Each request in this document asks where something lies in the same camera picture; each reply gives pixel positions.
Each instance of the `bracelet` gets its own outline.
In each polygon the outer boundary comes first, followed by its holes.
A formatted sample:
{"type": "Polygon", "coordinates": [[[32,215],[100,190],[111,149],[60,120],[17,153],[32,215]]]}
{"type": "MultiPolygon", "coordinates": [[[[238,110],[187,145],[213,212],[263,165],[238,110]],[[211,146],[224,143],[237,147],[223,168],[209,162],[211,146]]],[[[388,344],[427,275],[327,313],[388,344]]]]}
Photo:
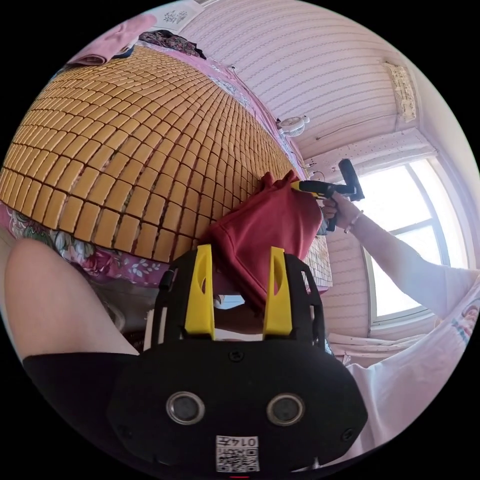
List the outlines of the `bracelet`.
{"type": "Polygon", "coordinates": [[[350,225],[344,230],[346,234],[352,229],[352,227],[355,225],[357,220],[363,215],[363,213],[364,211],[360,210],[360,213],[350,222],[350,225]]]}

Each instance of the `pink bedsheet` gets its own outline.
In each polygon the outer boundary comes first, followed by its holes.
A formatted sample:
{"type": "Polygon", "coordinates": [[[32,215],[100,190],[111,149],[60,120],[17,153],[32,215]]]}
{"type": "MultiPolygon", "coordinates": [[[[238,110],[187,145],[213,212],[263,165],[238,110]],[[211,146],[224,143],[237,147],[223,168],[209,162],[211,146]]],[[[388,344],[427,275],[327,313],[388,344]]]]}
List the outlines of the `pink bedsheet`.
{"type": "MultiPolygon", "coordinates": [[[[203,60],[142,41],[139,41],[137,45],[170,55],[207,75],[256,118],[284,150],[298,174],[305,178],[304,171],[300,166],[302,157],[297,146],[290,138],[286,138],[278,132],[275,118],[235,73],[211,58],[203,60]]],[[[128,253],[100,248],[91,243],[76,240],[68,233],[44,227],[1,202],[0,227],[7,229],[16,239],[32,238],[49,245],[65,260],[99,283],[123,279],[133,284],[156,288],[168,268],[166,263],[145,260],[128,253]]],[[[237,293],[220,272],[213,274],[213,288],[217,295],[235,295],[237,293]]]]}

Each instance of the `yellow bracket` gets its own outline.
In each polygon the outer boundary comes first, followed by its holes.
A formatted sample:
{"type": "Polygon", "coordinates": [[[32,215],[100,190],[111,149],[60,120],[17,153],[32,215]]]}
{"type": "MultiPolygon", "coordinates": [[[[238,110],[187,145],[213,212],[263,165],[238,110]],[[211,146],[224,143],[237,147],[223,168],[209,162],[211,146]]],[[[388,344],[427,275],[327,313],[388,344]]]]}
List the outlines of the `yellow bracket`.
{"type": "Polygon", "coordinates": [[[210,335],[215,340],[214,290],[212,281],[212,248],[197,248],[190,284],[185,330],[191,335],[210,335]]]}
{"type": "Polygon", "coordinates": [[[270,250],[270,276],[266,295],[263,338],[268,335],[288,336],[292,332],[289,280],[285,265],[285,251],[272,247],[270,250]]]}
{"type": "Polygon", "coordinates": [[[299,192],[304,192],[306,194],[312,194],[316,199],[324,199],[325,198],[323,195],[320,195],[319,193],[316,193],[314,191],[300,190],[300,181],[293,181],[290,184],[290,186],[293,190],[298,190],[299,192]]]}

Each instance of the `window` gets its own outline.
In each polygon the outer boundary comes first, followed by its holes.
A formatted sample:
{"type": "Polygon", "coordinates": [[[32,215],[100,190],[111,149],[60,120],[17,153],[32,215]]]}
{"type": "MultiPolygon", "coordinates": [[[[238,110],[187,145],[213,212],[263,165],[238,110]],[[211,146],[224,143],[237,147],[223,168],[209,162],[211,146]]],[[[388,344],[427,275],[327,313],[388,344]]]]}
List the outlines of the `window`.
{"type": "MultiPolygon", "coordinates": [[[[359,177],[365,199],[357,206],[382,228],[438,265],[468,268],[461,226],[447,189],[428,159],[359,177]]],[[[372,323],[399,322],[428,314],[402,293],[365,252],[372,323]]]]}

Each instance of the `handheld tool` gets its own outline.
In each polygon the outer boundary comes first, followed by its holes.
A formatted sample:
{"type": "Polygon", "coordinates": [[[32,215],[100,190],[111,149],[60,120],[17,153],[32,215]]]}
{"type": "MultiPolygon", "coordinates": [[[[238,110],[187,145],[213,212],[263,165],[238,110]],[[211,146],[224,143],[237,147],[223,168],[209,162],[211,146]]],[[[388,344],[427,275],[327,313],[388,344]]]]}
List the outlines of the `handheld tool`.
{"type": "MultiPolygon", "coordinates": [[[[338,168],[345,182],[344,185],[320,180],[300,180],[293,182],[291,187],[301,192],[309,192],[317,199],[329,199],[334,192],[338,192],[352,202],[363,200],[365,196],[352,162],[348,158],[344,158],[338,163],[338,168]]],[[[337,215],[328,221],[327,231],[334,232],[336,226],[337,215]]]]}
{"type": "Polygon", "coordinates": [[[107,418],[131,454],[162,478],[271,479],[349,450],[367,410],[326,352],[305,263],[272,248],[263,340],[214,340],[212,252],[202,245],[164,274],[144,351],[116,379],[107,418]]]}

